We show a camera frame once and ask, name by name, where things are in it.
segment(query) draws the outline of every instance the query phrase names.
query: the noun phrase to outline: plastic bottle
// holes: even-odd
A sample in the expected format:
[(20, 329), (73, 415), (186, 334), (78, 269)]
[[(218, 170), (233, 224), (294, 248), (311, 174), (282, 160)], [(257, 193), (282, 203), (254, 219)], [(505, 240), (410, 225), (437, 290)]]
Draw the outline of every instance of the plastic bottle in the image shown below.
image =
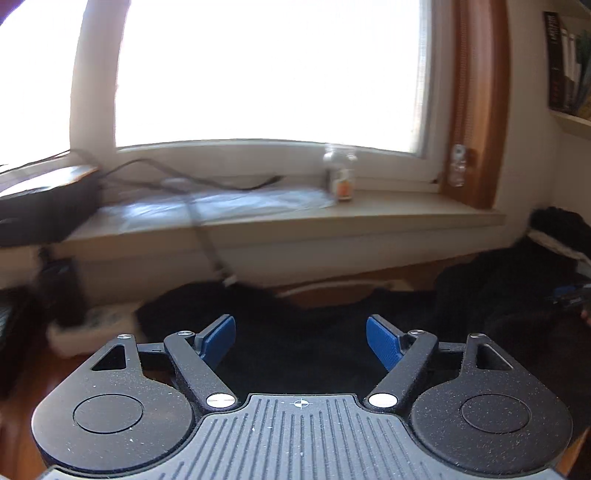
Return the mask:
[(324, 149), (326, 191), (339, 202), (351, 200), (355, 188), (354, 163), (357, 161), (355, 148), (345, 145), (327, 144)]

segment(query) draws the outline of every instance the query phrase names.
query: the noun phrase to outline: triangular hole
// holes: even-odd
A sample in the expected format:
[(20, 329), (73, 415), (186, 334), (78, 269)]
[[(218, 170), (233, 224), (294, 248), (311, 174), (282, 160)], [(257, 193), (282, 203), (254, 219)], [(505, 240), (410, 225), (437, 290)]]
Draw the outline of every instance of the triangular hole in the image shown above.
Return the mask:
[(123, 345), (116, 345), (95, 363), (92, 370), (101, 372), (103, 370), (123, 370), (125, 367), (125, 347)]
[(512, 370), (510, 364), (486, 343), (478, 345), (476, 366), (482, 370)]

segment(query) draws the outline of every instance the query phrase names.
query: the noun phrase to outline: bright window light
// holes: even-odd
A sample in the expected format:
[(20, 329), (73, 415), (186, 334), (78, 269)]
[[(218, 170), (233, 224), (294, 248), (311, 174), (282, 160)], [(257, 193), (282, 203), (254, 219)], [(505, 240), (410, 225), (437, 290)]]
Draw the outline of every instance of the bright window light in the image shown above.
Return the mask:
[(416, 153), (426, 3), (132, 1), (116, 144), (266, 138)]
[(25, 0), (0, 25), (0, 164), (70, 148), (70, 92), (83, 0)]

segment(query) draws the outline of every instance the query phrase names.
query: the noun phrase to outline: book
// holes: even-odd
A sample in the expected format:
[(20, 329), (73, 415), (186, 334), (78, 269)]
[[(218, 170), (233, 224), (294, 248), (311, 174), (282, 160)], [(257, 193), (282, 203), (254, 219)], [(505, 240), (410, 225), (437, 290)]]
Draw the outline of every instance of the book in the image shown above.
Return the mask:
[(580, 65), (577, 63), (577, 47), (576, 40), (572, 33), (569, 34), (569, 79), (570, 79), (570, 96), (569, 96), (569, 109), (574, 104), (574, 99), (579, 88), (579, 71), (580, 76)]
[(569, 53), (569, 32), (566, 28), (560, 28), (561, 43), (562, 43), (562, 62), (564, 74), (564, 97), (563, 110), (570, 110), (570, 97), (572, 95), (572, 85), (570, 80), (570, 53)]
[(564, 111), (566, 77), (560, 17), (556, 12), (544, 12), (546, 45), (548, 49), (548, 106)]
[(573, 115), (577, 115), (579, 108), (589, 96), (589, 90), (591, 89), (589, 59), (591, 59), (591, 34), (583, 30), (577, 36), (577, 62), (581, 65), (581, 73), (579, 76), (579, 87), (577, 88), (575, 101), (571, 109)]

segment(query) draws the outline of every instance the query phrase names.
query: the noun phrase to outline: crosshair symbol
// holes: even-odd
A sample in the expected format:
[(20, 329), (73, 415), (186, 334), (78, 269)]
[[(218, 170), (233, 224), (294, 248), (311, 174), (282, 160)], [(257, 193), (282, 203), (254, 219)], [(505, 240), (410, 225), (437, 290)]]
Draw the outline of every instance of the crosshair symbol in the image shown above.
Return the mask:
[(296, 400), (295, 402), (291, 403), (290, 405), (295, 405), (298, 408), (306, 408), (308, 405), (312, 405), (312, 403), (301, 398), (301, 399)]

